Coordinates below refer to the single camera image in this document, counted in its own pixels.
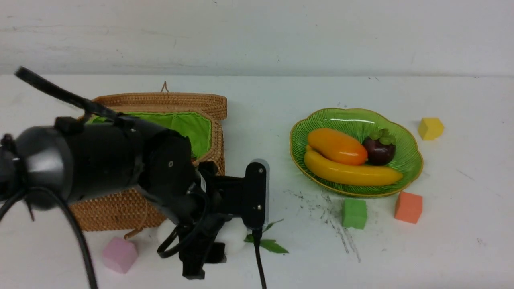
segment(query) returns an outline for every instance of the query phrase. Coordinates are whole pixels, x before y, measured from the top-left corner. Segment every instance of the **green leaf-shaped plate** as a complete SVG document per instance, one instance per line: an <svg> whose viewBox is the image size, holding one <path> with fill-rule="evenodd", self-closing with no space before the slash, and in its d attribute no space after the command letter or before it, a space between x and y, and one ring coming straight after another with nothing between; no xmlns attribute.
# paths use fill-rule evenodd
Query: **green leaf-shaped plate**
<svg viewBox="0 0 514 289"><path fill-rule="evenodd" d="M382 187L350 186L329 182L322 179L305 166L303 156L307 145L307 135L319 128L330 128L342 131L359 142L372 131L388 129L396 138L396 154L387 166L400 171L403 178L396 183ZM306 119L300 120L291 129L289 137L291 158L297 167L319 185L352 197L385 197L395 194L415 181L423 170L423 157L419 152L416 139L404 127L390 122L376 112L365 109L322 109L314 112Z"/></svg>

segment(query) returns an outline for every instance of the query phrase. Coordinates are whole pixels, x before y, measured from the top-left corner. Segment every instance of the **basket handle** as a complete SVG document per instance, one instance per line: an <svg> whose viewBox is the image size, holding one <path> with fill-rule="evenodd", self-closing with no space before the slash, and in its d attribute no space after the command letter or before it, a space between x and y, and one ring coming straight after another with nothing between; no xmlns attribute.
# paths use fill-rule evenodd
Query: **basket handle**
<svg viewBox="0 0 514 289"><path fill-rule="evenodd" d="M125 236L124 236L125 240L128 240L128 239L132 238L133 236L141 233L141 231L143 231L144 223L146 221L146 218L148 217L148 201L145 201L144 203L145 203L144 214L143 214L143 218L141 219L141 223L136 228L134 228L134 230L125 234Z"/></svg>
<svg viewBox="0 0 514 289"><path fill-rule="evenodd" d="M168 85L166 84L166 82L164 81L164 84L162 85L162 88L161 88L161 91L160 92L163 92L164 90L166 89L167 92L170 92L168 90Z"/></svg>

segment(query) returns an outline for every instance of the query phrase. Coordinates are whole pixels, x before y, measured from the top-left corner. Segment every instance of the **yellow banana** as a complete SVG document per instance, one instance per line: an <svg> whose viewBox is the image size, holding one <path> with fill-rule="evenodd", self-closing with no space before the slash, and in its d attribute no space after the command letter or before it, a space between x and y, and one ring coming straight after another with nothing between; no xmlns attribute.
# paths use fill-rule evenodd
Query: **yellow banana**
<svg viewBox="0 0 514 289"><path fill-rule="evenodd" d="M331 161L307 146L304 162L316 176L330 182L352 186L387 186L399 181L403 174L385 166L352 166Z"/></svg>

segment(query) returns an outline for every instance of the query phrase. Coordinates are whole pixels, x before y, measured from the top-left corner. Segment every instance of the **white table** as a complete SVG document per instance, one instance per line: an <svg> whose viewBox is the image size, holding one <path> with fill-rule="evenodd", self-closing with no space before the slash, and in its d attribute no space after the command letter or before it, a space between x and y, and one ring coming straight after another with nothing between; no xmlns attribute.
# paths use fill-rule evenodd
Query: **white table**
<svg viewBox="0 0 514 289"><path fill-rule="evenodd" d="M48 76L93 98L158 91L163 81L179 92L229 99L223 121L227 174L243 176L261 157L271 165L270 220L285 220L265 234L290 251L262 251L269 288L512 288L514 286L514 79L495 78L266 78L162 76ZM19 134L80 111L1 76L0 131ZM411 130L425 159L407 191L424 197L418 224L393 218L396 196L368 200L364 230L340 228L342 197L304 177L289 157L289 131L324 107L364 107ZM442 138L422 142L421 117L439 117ZM329 204L323 196L329 196ZM87 288L78 246L58 210L22 204L0 226L2 288ZM181 276L178 257L155 253L155 229L134 240L140 257L127 275L104 268L103 247L126 231L88 232L101 288L260 288L251 245L227 263L206 265L206 279Z"/></svg>

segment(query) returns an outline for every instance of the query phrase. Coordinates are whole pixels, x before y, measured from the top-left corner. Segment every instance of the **wicker basket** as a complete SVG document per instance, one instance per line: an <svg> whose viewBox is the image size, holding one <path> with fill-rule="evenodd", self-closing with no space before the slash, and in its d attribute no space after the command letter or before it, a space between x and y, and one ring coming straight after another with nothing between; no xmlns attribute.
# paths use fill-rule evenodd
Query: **wicker basket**
<svg viewBox="0 0 514 289"><path fill-rule="evenodd" d="M126 93L95 98L118 112L195 112L211 122L211 147L200 161L214 161L219 174L225 174L223 130L220 120L227 117L227 99L213 94L171 93L166 83L160 93ZM157 227L165 219L136 190L126 190L106 197L71 205L82 230L106 231Z"/></svg>

